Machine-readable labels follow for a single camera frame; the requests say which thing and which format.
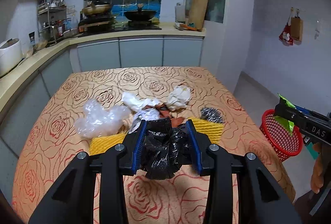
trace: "red plastic basket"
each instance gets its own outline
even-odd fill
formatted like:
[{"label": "red plastic basket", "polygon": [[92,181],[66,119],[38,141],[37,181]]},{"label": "red plastic basket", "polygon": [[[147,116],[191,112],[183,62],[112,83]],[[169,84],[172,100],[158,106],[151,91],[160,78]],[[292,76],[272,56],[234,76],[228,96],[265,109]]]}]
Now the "red plastic basket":
[{"label": "red plastic basket", "polygon": [[291,136],[289,131],[274,119],[274,112],[275,110],[273,109],[264,112],[260,130],[265,137],[267,137],[280,161],[283,162],[289,157],[296,156],[301,152],[303,139],[299,128],[296,126],[294,127],[293,135]]}]

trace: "rose pattern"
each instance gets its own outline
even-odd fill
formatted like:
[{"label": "rose pattern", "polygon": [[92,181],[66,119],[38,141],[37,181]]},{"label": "rose pattern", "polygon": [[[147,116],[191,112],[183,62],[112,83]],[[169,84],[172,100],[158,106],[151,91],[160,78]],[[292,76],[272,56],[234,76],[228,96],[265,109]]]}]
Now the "rose pattern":
[{"label": "rose pattern", "polygon": [[[208,70],[200,67],[122,68],[71,74],[51,98],[34,124],[18,160],[13,185],[13,208],[27,223],[45,192],[89,141],[77,135],[74,122],[82,106],[96,98],[104,107],[122,104],[124,91],[140,98],[166,100],[178,85],[191,88],[191,100],[178,116],[200,116],[202,107],[219,109],[226,125],[219,142],[228,152],[254,152],[272,172],[291,200],[295,192],[277,155],[240,104]],[[127,130],[132,117],[125,120]],[[183,166],[169,180],[153,181],[138,171],[124,177],[129,222],[154,224],[202,223],[209,178]],[[238,195],[234,181],[234,223],[238,221]],[[95,188],[94,222],[99,223],[100,175]]]}]

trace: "white rice cooker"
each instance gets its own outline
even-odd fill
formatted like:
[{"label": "white rice cooker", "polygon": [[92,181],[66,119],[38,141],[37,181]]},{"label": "white rice cooker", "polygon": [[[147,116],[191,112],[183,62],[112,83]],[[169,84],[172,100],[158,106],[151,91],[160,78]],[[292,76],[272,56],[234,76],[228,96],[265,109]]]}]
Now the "white rice cooker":
[{"label": "white rice cooker", "polygon": [[9,39],[0,44],[0,77],[13,69],[23,58],[18,38]]}]

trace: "kitchen cabinet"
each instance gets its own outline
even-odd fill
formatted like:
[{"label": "kitchen cabinet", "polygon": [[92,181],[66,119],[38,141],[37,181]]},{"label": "kitchen cabinet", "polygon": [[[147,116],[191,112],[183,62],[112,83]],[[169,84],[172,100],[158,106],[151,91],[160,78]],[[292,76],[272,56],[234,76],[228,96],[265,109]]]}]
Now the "kitchen cabinet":
[{"label": "kitchen cabinet", "polygon": [[165,37],[163,66],[200,66],[202,38]]},{"label": "kitchen cabinet", "polygon": [[49,95],[39,74],[15,100],[4,118],[0,137],[17,156],[48,101]]},{"label": "kitchen cabinet", "polygon": [[50,96],[53,96],[59,87],[61,87],[61,85],[66,81],[68,76],[72,74],[72,67],[69,58],[69,51],[65,51],[56,59],[51,60],[52,62],[47,65],[45,69],[41,70],[41,75]]},{"label": "kitchen cabinet", "polygon": [[14,175],[18,159],[2,140],[0,140],[0,160],[0,189],[8,203],[11,204]]},{"label": "kitchen cabinet", "polygon": [[163,37],[120,38],[121,67],[162,66]]},{"label": "kitchen cabinet", "polygon": [[82,72],[120,68],[119,41],[110,40],[77,47]]}]

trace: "floor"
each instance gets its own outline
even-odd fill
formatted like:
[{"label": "floor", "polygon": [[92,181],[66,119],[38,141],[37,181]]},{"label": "floor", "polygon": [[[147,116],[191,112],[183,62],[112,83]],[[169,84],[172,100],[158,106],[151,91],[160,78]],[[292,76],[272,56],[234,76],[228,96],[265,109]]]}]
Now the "floor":
[{"label": "floor", "polygon": [[[263,113],[279,103],[278,97],[243,72],[239,77],[234,96],[257,126],[261,125]],[[312,155],[305,146],[298,156],[283,162],[296,191],[296,199],[311,190],[310,180],[314,163]]]}]

